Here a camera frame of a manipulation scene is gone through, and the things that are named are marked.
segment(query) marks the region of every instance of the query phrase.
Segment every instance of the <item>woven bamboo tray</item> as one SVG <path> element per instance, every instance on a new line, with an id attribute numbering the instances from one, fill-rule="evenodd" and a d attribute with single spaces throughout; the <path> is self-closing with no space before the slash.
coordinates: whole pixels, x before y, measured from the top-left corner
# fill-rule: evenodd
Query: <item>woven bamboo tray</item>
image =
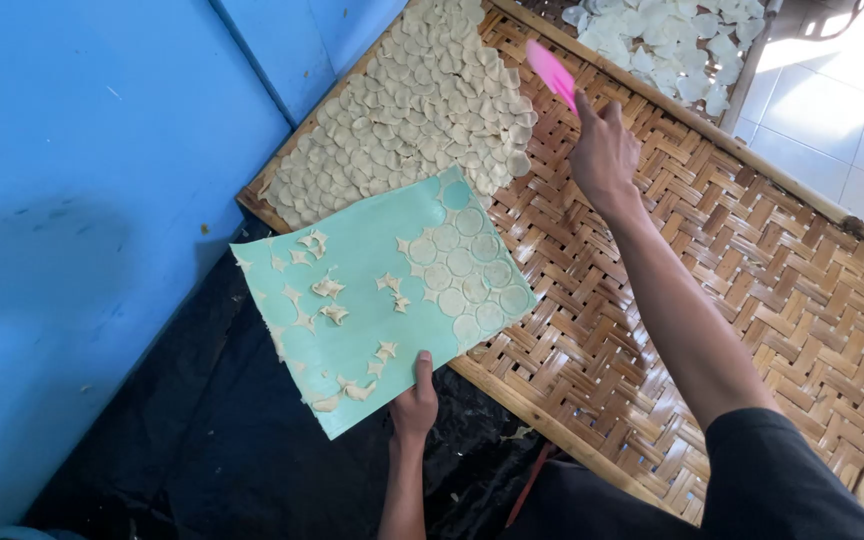
<path id="1" fill-rule="evenodd" d="M 608 229 L 569 180 L 579 122 L 524 63 L 535 38 L 596 109 L 622 104 L 643 142 L 634 181 L 654 226 L 742 337 L 785 414 L 864 504 L 864 223 L 513 0 L 483 8 L 483 42 L 518 68 L 539 114 L 532 171 L 488 209 L 539 302 L 449 365 L 613 485 L 701 520 L 702 431 L 645 332 Z M 313 111 L 237 197 L 279 233 L 289 227 L 259 197 L 315 126 Z"/>
<path id="2" fill-rule="evenodd" d="M 742 111 L 742 105 L 745 103 L 745 97 L 749 93 L 749 87 L 752 84 L 752 78 L 756 75 L 756 66 L 759 65 L 759 60 L 762 58 L 762 52 L 765 50 L 765 45 L 769 42 L 769 33 L 772 30 L 772 21 L 776 19 L 779 9 L 783 5 L 783 0 L 760 0 L 765 4 L 765 28 L 751 42 L 751 47 L 748 51 L 742 54 L 742 60 L 745 65 L 742 67 L 742 72 L 739 74 L 738 80 L 726 86 L 728 94 L 729 107 L 718 116 L 709 116 L 699 106 L 698 103 L 692 104 L 689 110 L 702 117 L 716 126 L 722 128 L 726 133 L 732 133 L 736 129 L 739 112 Z M 521 5 L 537 16 L 548 21 L 552 26 L 562 30 L 572 38 L 578 36 L 576 28 L 562 19 L 562 12 L 569 7 L 577 5 L 578 0 L 521 0 Z M 738 44 L 735 35 L 732 35 L 732 41 Z M 699 48 L 705 49 L 707 39 L 699 40 Z M 714 63 L 711 63 L 705 68 L 708 75 L 713 75 L 715 69 Z"/>

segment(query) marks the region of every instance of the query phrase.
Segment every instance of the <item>sleeve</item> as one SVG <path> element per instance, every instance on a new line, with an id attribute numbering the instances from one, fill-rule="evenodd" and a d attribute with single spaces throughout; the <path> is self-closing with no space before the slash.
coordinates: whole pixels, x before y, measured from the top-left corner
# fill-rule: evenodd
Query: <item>sleeve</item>
<path id="1" fill-rule="evenodd" d="M 705 434 L 702 529 L 735 538 L 863 538 L 864 508 L 785 416 L 746 408 Z"/>

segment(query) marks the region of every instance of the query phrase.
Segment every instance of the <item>hand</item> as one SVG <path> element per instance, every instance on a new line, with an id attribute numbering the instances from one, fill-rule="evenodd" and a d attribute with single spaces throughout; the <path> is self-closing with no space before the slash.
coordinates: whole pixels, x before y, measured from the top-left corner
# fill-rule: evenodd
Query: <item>hand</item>
<path id="1" fill-rule="evenodd" d="M 606 219 L 641 208 L 640 191 L 632 183 L 632 175 L 639 167 L 642 143 L 622 127 L 622 107 L 618 101 L 610 101 L 595 112 L 582 90 L 575 92 L 575 106 L 582 133 L 568 155 L 572 179 Z"/>
<path id="2" fill-rule="evenodd" d="M 395 425 L 390 444 L 417 447 L 421 452 L 439 414 L 439 398 L 432 387 L 432 354 L 428 350 L 420 350 L 415 357 L 415 385 L 391 400 L 389 412 Z"/>

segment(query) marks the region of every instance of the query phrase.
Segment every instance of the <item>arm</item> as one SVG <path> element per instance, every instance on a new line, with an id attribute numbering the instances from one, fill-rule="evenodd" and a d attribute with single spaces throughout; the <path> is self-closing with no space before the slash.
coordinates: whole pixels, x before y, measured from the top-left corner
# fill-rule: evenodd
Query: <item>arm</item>
<path id="1" fill-rule="evenodd" d="M 432 387 L 432 356 L 427 350 L 415 358 L 415 386 L 393 399 L 389 412 L 395 434 L 389 441 L 389 484 L 378 538 L 425 539 L 423 452 L 439 412 L 439 400 Z"/>
<path id="2" fill-rule="evenodd" d="M 572 177 L 611 230 L 642 322 L 700 427 L 739 409 L 782 413 L 736 331 L 649 219 L 632 182 L 642 143 L 622 127 L 618 102 L 598 113 L 584 93 L 576 102 L 582 134 L 569 155 Z"/>

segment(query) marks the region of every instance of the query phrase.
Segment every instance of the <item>fingers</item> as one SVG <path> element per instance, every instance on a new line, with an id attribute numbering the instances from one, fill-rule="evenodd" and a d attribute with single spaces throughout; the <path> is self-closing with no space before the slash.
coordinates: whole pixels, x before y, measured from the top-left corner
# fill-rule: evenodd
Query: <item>fingers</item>
<path id="1" fill-rule="evenodd" d="M 432 387 L 432 354 L 428 350 L 420 350 L 415 357 L 415 390 L 419 401 L 435 398 L 435 388 Z"/>
<path id="2" fill-rule="evenodd" d="M 622 105 L 616 100 L 609 101 L 602 110 L 599 110 L 599 117 L 609 124 L 615 123 L 622 125 Z"/>
<path id="3" fill-rule="evenodd" d="M 575 108 L 579 114 L 579 120 L 582 121 L 582 126 L 594 126 L 599 121 L 599 117 L 595 114 L 593 106 L 589 104 L 589 98 L 586 97 L 586 92 L 581 89 L 575 91 Z"/>

